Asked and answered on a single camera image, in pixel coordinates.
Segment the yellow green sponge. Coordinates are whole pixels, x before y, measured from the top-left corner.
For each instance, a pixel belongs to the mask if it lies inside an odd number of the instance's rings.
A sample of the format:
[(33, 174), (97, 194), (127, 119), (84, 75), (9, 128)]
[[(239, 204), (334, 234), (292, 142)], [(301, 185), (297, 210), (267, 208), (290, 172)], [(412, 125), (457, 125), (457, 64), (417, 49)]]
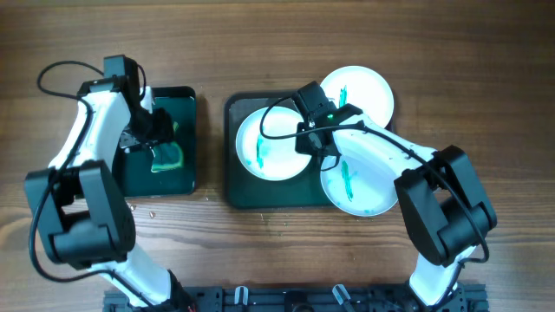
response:
[(154, 146), (151, 149), (153, 162), (151, 172), (166, 172), (180, 169), (185, 164), (185, 156), (177, 140)]

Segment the white plate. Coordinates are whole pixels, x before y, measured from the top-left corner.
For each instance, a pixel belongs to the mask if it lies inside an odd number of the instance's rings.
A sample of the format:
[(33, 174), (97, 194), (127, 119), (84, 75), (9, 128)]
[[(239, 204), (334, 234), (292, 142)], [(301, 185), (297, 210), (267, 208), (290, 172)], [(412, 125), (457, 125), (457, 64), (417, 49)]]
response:
[(338, 156), (322, 163), (324, 194), (338, 209), (358, 217), (374, 217), (397, 203), (395, 172), (370, 146), (374, 138), (356, 130), (333, 133)]
[(359, 107), (374, 123), (385, 128), (392, 121), (395, 100), (391, 87), (377, 72), (363, 66), (346, 66), (328, 74), (320, 83), (337, 107)]
[[(259, 132), (266, 107), (250, 114), (239, 126), (235, 138), (238, 159), (257, 178), (281, 181), (300, 174), (310, 163), (311, 156), (297, 153), (294, 138), (269, 140)], [(295, 133), (302, 121), (299, 113), (287, 107), (274, 107), (264, 118), (264, 133), (282, 136)]]

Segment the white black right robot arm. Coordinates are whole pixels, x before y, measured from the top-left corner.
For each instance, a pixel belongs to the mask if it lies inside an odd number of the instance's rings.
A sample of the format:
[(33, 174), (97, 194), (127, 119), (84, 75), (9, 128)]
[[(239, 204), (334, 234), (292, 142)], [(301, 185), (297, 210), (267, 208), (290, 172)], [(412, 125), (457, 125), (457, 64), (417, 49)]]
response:
[(418, 252), (408, 290), (427, 311), (453, 300), (461, 270), (485, 263), (497, 216), (467, 155), (457, 146), (419, 146), (350, 104), (298, 106), (300, 153), (322, 160), (323, 191), (342, 211), (374, 217), (399, 205)]

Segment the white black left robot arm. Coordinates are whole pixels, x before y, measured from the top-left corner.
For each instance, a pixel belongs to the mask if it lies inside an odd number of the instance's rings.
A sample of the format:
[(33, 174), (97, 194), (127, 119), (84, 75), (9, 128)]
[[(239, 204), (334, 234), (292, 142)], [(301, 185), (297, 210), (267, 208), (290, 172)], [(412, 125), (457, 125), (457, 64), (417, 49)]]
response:
[(112, 174), (121, 136), (145, 146), (173, 138), (171, 117), (154, 107), (152, 89), (127, 75), (86, 81), (62, 150), (24, 190), (32, 211), (29, 258), (55, 283), (102, 276), (136, 309), (192, 311), (175, 275), (136, 243), (132, 212)]

